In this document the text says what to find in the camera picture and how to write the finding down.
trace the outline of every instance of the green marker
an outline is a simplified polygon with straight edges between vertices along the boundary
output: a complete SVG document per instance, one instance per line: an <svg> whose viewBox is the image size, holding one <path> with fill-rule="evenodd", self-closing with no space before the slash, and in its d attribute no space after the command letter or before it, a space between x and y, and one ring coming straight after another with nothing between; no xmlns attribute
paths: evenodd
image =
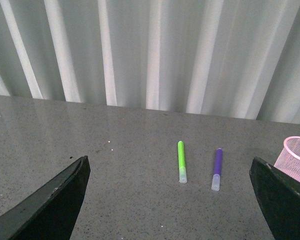
<svg viewBox="0 0 300 240"><path fill-rule="evenodd" d="M179 182L185 184L187 182L186 161L185 161L185 145L183 141L178 142L179 157Z"/></svg>

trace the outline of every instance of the speckled countertop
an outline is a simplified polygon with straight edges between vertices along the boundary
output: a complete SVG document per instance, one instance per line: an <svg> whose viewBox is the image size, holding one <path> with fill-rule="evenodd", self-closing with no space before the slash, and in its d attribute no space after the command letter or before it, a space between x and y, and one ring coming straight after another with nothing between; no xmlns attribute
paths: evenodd
<svg viewBox="0 0 300 240"><path fill-rule="evenodd" d="M300 125L0 96L0 215L88 155L72 240L270 240L249 169L254 156L274 164L294 135ZM219 192L211 190L217 148Z"/></svg>

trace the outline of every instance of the pen holder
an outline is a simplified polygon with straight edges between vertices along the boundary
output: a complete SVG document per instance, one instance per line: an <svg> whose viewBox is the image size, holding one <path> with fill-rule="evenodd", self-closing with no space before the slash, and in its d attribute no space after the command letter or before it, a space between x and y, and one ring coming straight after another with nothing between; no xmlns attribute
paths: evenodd
<svg viewBox="0 0 300 240"><path fill-rule="evenodd" d="M286 138L283 146L274 166L300 182L300 136Z"/></svg>

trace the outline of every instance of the marker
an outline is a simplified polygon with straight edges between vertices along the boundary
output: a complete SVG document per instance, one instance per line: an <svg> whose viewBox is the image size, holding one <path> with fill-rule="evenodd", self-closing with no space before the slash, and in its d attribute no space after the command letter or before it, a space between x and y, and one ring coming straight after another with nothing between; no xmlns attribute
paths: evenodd
<svg viewBox="0 0 300 240"><path fill-rule="evenodd" d="M222 165L222 149L218 148L215 154L215 163L214 163L214 171L213 171L212 186L211 186L211 189L214 191L219 191L220 188L221 165Z"/></svg>
<svg viewBox="0 0 300 240"><path fill-rule="evenodd" d="M185 161L185 145L183 141L178 142L178 158L179 158L179 182L185 184L187 182L186 161Z"/></svg>

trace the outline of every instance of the gray countertop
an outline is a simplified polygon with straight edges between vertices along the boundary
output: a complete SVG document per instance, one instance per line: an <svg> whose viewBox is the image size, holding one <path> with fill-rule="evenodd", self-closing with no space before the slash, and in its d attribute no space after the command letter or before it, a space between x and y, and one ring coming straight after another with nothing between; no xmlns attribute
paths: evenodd
<svg viewBox="0 0 300 240"><path fill-rule="evenodd" d="M72 240L270 240L249 169L254 156L274 164L289 136L300 125L0 96L0 215L88 155ZM211 190L217 148L219 192Z"/></svg>

